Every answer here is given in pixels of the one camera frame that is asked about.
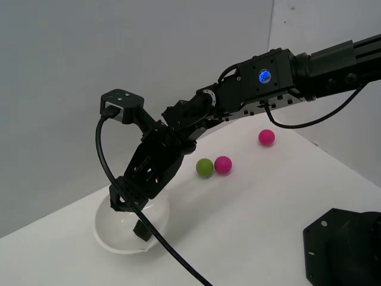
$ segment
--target pink ball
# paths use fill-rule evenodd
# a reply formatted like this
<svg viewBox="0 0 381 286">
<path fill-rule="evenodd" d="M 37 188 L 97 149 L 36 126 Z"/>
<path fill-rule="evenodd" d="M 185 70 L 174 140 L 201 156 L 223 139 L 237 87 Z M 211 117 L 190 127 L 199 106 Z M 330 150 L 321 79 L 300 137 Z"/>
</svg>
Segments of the pink ball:
<svg viewBox="0 0 381 286">
<path fill-rule="evenodd" d="M 226 156 L 218 157 L 214 161 L 214 168 L 218 174 L 227 174 L 232 169 L 233 163 L 231 159 Z"/>
<path fill-rule="evenodd" d="M 269 129 L 264 129 L 258 135 L 258 139 L 263 146 L 271 146 L 275 141 L 275 134 Z"/>
</svg>

